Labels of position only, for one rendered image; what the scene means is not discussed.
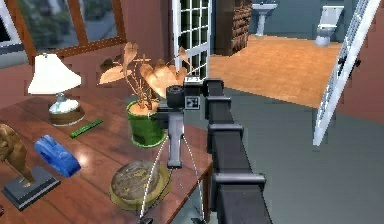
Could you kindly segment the house plant in green pot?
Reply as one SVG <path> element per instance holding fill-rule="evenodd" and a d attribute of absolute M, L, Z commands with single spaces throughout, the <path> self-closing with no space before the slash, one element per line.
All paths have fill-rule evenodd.
<path fill-rule="evenodd" d="M 159 59 L 154 66 L 151 59 L 138 56 L 138 45 L 127 42 L 124 53 L 115 60 L 107 59 L 106 70 L 101 74 L 99 85 L 124 80 L 137 97 L 126 107 L 132 132 L 132 142 L 142 148 L 159 145 L 166 138 L 164 130 L 154 120 L 160 97 L 166 97 L 166 88 L 181 85 L 188 74 L 185 67 L 176 68 L 171 62 Z"/>

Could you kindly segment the brown wooden table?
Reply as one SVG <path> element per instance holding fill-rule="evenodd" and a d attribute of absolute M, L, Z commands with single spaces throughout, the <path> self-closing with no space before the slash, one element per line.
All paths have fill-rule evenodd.
<path fill-rule="evenodd" d="M 34 97 L 0 109 L 0 123 L 11 126 L 28 148 L 27 162 L 33 167 L 45 164 L 34 150 L 35 141 L 48 134 L 79 160 L 80 172 L 64 178 L 62 184 L 40 202 L 20 213 L 0 195 L 7 209 L 0 224 L 136 224 L 137 216 L 111 203 L 109 184 L 124 164 L 136 160 L 167 162 L 167 145 L 139 148 L 132 143 L 126 103 L 113 98 L 84 97 L 80 104 L 84 120 L 73 126 L 55 127 L 49 123 L 51 102 Z M 103 123 L 72 139 L 70 133 L 102 119 Z"/>

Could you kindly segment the green pencil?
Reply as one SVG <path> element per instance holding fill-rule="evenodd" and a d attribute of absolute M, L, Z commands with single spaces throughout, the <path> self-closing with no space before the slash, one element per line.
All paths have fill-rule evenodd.
<path fill-rule="evenodd" d="M 102 124 L 102 123 L 103 123 L 103 120 L 102 120 L 102 119 L 96 119 L 96 120 L 94 120 L 93 122 L 88 123 L 88 124 L 84 125 L 83 127 L 77 129 L 76 131 L 70 133 L 69 136 L 70 136 L 72 139 L 77 138 L 78 136 L 80 136 L 80 135 L 86 133 L 87 131 L 91 130 L 92 128 L 94 128 L 94 127 L 96 127 L 96 126 L 98 126 L 98 125 L 100 125 L 100 124 Z"/>

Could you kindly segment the white glass pane door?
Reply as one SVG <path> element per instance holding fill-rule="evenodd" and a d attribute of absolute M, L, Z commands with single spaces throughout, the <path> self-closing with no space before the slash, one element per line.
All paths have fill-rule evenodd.
<path fill-rule="evenodd" d="M 171 0 L 175 66 L 189 74 L 209 76 L 211 0 Z"/>

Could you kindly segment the white shade table lamp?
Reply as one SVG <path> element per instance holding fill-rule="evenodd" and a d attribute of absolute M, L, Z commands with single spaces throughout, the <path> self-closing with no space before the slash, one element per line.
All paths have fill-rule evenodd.
<path fill-rule="evenodd" d="M 55 95 L 49 107 L 49 119 L 54 126 L 71 126 L 81 121 L 85 112 L 75 99 L 65 92 L 80 86 L 82 78 L 69 69 L 56 54 L 43 53 L 35 57 L 34 75 L 27 89 L 32 95 Z"/>

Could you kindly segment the dark brown bookshelf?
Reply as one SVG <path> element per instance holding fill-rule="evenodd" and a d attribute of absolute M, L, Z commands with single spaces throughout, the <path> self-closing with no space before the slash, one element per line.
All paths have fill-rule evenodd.
<path fill-rule="evenodd" d="M 231 56 L 247 46 L 252 0 L 216 0 L 214 53 Z"/>

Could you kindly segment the golden statue on dark base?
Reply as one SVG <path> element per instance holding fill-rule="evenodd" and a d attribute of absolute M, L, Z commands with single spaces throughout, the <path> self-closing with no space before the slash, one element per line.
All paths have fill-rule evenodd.
<path fill-rule="evenodd" d="M 27 148 L 16 131 L 0 124 L 0 162 L 7 161 L 20 174 L 3 187 L 2 193 L 19 211 L 61 184 L 41 166 L 30 169 L 26 158 Z"/>

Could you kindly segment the brown framed window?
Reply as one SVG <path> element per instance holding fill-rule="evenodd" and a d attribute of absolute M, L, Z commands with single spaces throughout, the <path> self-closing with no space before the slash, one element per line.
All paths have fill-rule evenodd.
<path fill-rule="evenodd" d="M 121 0 L 5 0 L 28 64 L 43 53 L 61 58 L 126 42 Z"/>

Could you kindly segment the white open room door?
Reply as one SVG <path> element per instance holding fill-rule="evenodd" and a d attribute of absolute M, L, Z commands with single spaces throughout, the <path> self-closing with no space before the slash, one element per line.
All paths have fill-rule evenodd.
<path fill-rule="evenodd" d="M 357 2 L 317 110 L 313 134 L 314 146 L 319 146 L 322 143 L 347 80 L 355 68 L 355 60 L 358 58 L 380 2 L 381 0 L 358 0 Z M 342 67 L 338 64 L 338 59 L 344 56 L 347 58 Z"/>

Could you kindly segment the white toilet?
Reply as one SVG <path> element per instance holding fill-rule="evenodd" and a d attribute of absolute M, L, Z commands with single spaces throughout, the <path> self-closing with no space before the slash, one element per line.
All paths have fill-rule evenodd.
<path fill-rule="evenodd" d="M 339 17 L 344 10 L 343 6 L 324 5 L 321 18 L 317 26 L 316 46 L 326 47 L 330 44 L 332 34 L 337 28 Z"/>

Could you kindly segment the white framed window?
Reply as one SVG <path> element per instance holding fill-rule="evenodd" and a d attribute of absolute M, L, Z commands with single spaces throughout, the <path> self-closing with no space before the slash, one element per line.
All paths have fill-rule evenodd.
<path fill-rule="evenodd" d="M 18 35 L 11 14 L 0 0 L 0 69 L 28 62 L 24 45 Z"/>

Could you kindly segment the white pedestal sink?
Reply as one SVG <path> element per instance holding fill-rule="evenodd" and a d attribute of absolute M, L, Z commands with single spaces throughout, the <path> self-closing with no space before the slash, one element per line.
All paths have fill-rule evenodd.
<path fill-rule="evenodd" d="M 256 3 L 252 5 L 252 9 L 258 13 L 258 17 L 259 17 L 257 31 L 256 31 L 257 37 L 262 37 L 264 35 L 266 15 L 270 11 L 276 8 L 277 8 L 276 3 Z"/>

